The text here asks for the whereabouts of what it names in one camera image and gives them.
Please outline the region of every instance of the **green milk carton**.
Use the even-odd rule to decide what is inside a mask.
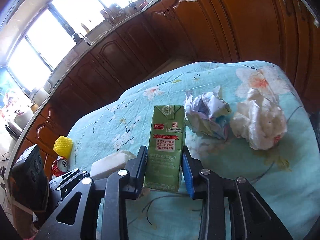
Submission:
[[[177,192],[180,161],[186,138],[184,106],[155,106],[152,117],[144,186]]]

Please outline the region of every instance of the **crumpled plastic bag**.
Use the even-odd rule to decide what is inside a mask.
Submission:
[[[193,132],[200,132],[219,139],[228,138],[225,115],[231,113],[228,103],[223,101],[220,86],[212,92],[203,93],[193,99],[186,91],[185,111],[187,125]]]
[[[245,138],[255,150],[270,149],[287,132],[286,118],[276,97],[266,98],[257,89],[250,89],[247,99],[237,104],[230,126],[236,137]]]

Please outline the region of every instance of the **white foam block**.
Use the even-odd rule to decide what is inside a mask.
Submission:
[[[128,151],[118,151],[104,157],[91,166],[90,177],[93,180],[109,177],[115,171],[124,169],[124,166],[130,159],[136,156]]]

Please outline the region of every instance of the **circular emblem on carton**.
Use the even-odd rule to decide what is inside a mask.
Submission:
[[[167,105],[167,106],[162,107],[162,110],[161,110],[161,112],[162,112],[164,115],[172,114],[173,111],[174,111],[174,109],[173,109],[173,107],[170,106],[170,105]]]

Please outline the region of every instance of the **red soda can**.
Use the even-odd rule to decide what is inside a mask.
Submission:
[[[52,175],[59,177],[69,171],[69,163],[65,157],[59,157],[52,164],[51,173]]]

